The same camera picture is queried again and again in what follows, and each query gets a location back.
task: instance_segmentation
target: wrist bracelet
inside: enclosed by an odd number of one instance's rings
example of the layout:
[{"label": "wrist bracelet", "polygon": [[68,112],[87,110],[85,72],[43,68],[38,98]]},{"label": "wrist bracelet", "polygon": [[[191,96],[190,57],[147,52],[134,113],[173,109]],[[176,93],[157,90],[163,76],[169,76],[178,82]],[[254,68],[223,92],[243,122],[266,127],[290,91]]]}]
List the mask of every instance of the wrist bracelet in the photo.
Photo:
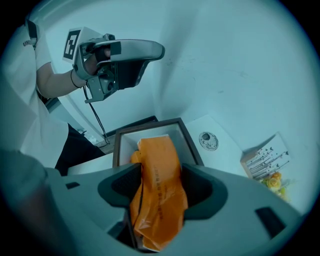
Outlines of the wrist bracelet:
[{"label": "wrist bracelet", "polygon": [[73,85],[74,85],[75,87],[77,87],[77,88],[80,89],[81,87],[76,86],[75,83],[74,83],[74,81],[72,81],[72,71],[74,71],[74,69],[72,69],[72,70],[71,70],[71,73],[70,73],[71,82],[73,83]]}]

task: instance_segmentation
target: white t-shirt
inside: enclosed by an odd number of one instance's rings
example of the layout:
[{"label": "white t-shirt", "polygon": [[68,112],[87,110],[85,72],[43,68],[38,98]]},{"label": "white t-shirt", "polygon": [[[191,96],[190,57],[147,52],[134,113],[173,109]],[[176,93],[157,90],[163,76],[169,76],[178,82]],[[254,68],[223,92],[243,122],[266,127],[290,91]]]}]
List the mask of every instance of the white t-shirt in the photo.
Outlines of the white t-shirt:
[{"label": "white t-shirt", "polygon": [[68,124],[54,119],[36,92],[37,70],[51,62],[46,36],[35,50],[28,26],[12,35],[0,60],[0,147],[19,150],[54,168],[68,137]]}]

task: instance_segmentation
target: orange plastic bag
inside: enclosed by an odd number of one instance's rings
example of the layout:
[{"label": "orange plastic bag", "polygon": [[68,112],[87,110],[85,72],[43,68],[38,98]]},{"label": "orange plastic bag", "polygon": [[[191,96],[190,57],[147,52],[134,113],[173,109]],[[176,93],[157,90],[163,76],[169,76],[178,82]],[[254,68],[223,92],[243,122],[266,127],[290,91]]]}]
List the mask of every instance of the orange plastic bag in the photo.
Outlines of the orange plastic bag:
[{"label": "orange plastic bag", "polygon": [[131,223],[144,247],[160,251],[182,228],[188,208],[181,167],[169,136],[141,139],[138,149],[131,162],[142,165],[141,185],[130,204]]}]

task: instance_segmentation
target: black pants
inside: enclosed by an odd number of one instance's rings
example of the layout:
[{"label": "black pants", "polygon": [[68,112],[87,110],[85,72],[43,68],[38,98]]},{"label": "black pants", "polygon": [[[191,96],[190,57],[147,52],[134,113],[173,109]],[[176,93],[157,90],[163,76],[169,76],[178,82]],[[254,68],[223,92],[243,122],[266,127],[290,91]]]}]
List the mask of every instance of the black pants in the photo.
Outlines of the black pants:
[{"label": "black pants", "polygon": [[70,124],[68,124],[68,126],[68,138],[55,166],[61,176],[66,176],[68,174],[68,168],[72,166],[105,156],[100,148],[92,145],[84,135],[73,129]]}]

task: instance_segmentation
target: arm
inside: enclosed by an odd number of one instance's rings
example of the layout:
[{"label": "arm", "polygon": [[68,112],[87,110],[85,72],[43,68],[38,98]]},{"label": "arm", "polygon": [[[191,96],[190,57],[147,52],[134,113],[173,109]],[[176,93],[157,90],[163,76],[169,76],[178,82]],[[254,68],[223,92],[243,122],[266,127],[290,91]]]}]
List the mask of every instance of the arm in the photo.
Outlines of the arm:
[{"label": "arm", "polygon": [[[105,49],[104,53],[107,57],[110,57],[109,49]],[[97,59],[94,54],[91,55],[84,64],[89,74],[93,75],[97,71]],[[36,72],[36,84],[41,95],[46,98],[60,97],[78,89],[74,84],[78,87],[85,86],[86,81],[81,80],[75,71],[71,74],[71,71],[72,70],[62,74],[54,74],[50,62],[40,67]],[[72,75],[74,84],[71,81],[70,75]]]}]

